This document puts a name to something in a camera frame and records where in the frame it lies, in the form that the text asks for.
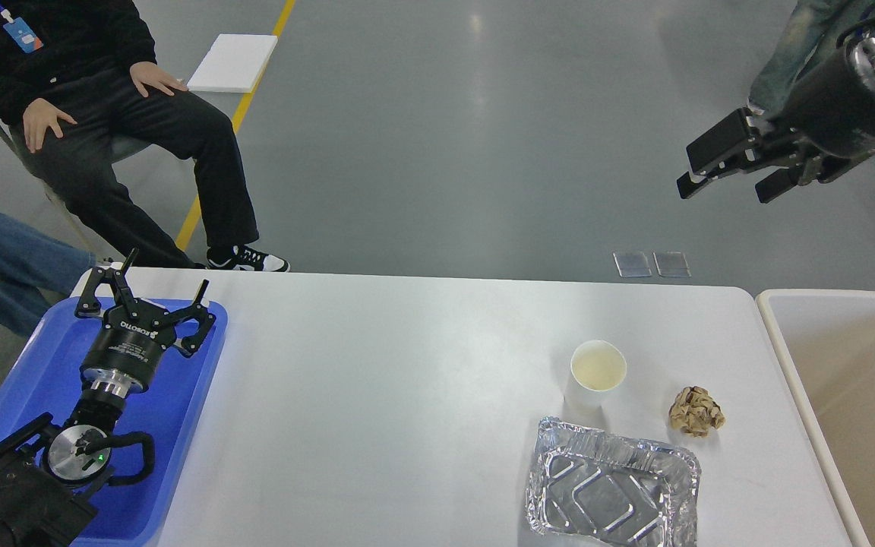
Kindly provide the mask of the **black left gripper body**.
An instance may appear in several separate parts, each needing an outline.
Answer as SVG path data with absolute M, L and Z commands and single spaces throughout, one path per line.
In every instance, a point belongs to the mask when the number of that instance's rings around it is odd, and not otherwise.
M 136 312 L 125 305 L 100 311 L 100 301 L 81 302 L 81 318 L 101 318 L 100 332 L 81 364 L 83 388 L 100 390 L 112 384 L 114 394 L 142 394 L 155 378 L 167 346 L 177 340 L 177 316 L 155 302 L 136 301 Z

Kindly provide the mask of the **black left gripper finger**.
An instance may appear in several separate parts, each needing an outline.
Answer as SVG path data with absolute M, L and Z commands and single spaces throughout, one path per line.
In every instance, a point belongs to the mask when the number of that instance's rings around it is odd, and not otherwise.
M 130 316 L 138 315 L 139 304 L 133 296 L 131 287 L 126 283 L 126 271 L 133 264 L 138 252 L 138 248 L 133 248 L 121 267 L 94 267 L 90 271 L 79 301 L 77 301 L 75 309 L 77 318 L 91 318 L 91 316 L 99 318 L 101 316 L 101 304 L 95 295 L 97 288 L 101 285 L 110 287 L 115 307 L 123 305 Z
M 176 347 L 182 356 L 190 358 L 197 353 L 216 322 L 216 315 L 209 312 L 208 305 L 202 302 L 209 284 L 209 280 L 201 281 L 197 295 L 194 296 L 191 304 L 187 305 L 187 307 L 178 308 L 175 311 L 165 311 L 162 315 L 156 316 L 156 339 L 160 345 L 166 345 L 166 336 L 170 334 L 173 336 L 172 346 Z M 197 322 L 197 330 L 190 336 L 180 338 L 176 333 L 176 327 L 191 320 Z

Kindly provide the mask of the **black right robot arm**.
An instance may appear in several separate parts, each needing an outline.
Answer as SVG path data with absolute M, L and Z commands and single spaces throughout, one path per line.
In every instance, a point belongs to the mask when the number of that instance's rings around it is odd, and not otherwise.
M 875 155 L 875 1 L 799 1 L 789 17 L 747 106 L 687 146 L 684 200 L 716 179 L 774 167 L 756 186 L 769 202 Z

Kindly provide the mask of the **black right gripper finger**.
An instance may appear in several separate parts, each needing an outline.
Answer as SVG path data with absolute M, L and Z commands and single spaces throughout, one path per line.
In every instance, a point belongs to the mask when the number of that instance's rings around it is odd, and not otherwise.
M 775 171 L 756 183 L 758 201 L 774 201 L 786 191 L 812 182 L 830 183 L 853 167 L 851 158 L 841 158 L 816 148 L 803 148 L 782 158 L 762 158 L 756 169 L 775 166 Z
M 678 177 L 678 194 L 687 200 L 720 178 L 760 170 L 756 160 L 801 151 L 798 140 L 798 134 L 738 108 L 687 145 L 690 170 Z

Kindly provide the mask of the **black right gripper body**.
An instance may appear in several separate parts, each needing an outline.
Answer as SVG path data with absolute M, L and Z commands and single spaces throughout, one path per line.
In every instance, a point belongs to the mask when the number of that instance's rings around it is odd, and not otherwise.
M 857 165 L 874 156 L 875 38 L 847 42 L 806 73 L 773 125 L 778 165 Z

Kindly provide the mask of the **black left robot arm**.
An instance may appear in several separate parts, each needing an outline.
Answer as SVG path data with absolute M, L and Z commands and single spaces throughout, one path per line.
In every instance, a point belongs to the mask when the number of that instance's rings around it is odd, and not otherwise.
M 95 267 L 39 323 L 0 393 L 0 546 L 142 545 L 166 512 L 226 316 L 146 300 Z

